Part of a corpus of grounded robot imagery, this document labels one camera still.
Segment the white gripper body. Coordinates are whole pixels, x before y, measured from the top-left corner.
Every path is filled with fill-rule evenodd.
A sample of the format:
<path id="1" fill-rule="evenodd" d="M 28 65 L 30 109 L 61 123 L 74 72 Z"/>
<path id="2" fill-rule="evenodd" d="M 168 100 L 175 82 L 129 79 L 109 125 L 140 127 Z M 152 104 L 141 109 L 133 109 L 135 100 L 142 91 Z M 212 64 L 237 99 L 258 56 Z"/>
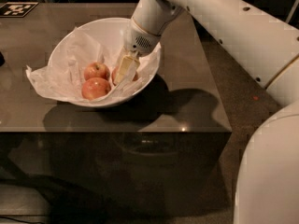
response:
<path id="1" fill-rule="evenodd" d="M 139 55 L 148 55 L 155 49 L 160 38 L 159 35 L 147 33 L 130 20 L 123 35 L 123 46 L 126 50 L 137 52 Z"/>

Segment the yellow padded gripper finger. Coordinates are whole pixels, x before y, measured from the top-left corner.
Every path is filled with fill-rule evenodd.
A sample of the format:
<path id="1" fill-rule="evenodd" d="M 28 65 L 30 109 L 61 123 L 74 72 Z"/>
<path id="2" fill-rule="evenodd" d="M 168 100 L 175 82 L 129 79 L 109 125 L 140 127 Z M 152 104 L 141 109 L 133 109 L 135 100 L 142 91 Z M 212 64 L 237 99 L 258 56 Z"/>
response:
<path id="1" fill-rule="evenodd" d="M 123 81 L 133 81 L 139 65 L 139 53 L 137 51 L 123 50 L 117 61 L 117 68 L 114 72 L 113 83 L 115 85 L 119 85 Z"/>

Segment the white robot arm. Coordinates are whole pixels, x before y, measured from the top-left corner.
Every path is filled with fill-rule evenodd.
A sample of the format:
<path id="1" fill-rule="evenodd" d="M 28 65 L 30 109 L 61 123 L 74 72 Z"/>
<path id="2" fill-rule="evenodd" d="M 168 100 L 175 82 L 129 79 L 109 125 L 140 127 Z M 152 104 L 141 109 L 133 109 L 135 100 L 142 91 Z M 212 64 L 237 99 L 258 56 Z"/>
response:
<path id="1" fill-rule="evenodd" d="M 183 10 L 282 107 L 247 144 L 234 224 L 299 224 L 299 30 L 242 0 L 139 0 L 124 33 L 120 79 L 133 76 Z"/>

